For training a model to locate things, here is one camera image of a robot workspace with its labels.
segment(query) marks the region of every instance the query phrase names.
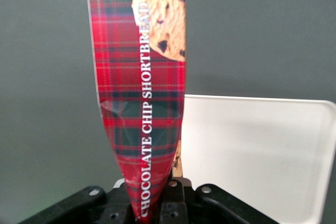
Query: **white tray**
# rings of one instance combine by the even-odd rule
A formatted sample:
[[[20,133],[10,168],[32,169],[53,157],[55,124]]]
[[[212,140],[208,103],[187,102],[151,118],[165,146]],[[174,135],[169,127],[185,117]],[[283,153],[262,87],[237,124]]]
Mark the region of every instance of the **white tray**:
[[[329,101],[186,95],[182,166],[286,224],[321,220],[334,159]]]

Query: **gray background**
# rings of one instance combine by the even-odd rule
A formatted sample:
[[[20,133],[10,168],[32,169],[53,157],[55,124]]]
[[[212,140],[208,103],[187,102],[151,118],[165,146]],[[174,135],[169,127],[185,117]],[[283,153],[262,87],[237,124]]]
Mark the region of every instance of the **gray background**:
[[[121,174],[87,0],[0,0],[0,223]],[[187,93],[336,102],[336,0],[187,0]],[[336,170],[323,223],[335,223]]]

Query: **chocolate chip shortbread box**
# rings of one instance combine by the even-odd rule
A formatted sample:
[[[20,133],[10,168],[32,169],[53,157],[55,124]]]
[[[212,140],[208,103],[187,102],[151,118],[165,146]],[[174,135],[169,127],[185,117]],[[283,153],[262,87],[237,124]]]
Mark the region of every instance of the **chocolate chip shortbread box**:
[[[185,0],[88,5],[101,117],[135,218],[150,223],[181,135]]]

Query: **chocolate chip cookie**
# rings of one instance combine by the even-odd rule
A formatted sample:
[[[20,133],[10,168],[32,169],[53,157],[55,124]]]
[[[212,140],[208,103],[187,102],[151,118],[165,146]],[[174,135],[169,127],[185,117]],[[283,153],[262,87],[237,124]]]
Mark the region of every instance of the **chocolate chip cookie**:
[[[135,23],[140,26],[139,4],[149,7],[149,45],[171,60],[185,61],[184,0],[133,0]]]

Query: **red tartan pattern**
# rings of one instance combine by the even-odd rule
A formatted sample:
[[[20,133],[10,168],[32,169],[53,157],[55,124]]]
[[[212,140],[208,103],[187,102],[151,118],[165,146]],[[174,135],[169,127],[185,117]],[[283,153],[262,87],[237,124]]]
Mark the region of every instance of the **red tartan pattern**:
[[[94,68],[103,124],[124,175],[135,216],[150,223],[172,169],[181,124],[185,63],[151,50],[153,105],[150,213],[141,215],[142,97],[139,28],[132,0],[88,0]]]

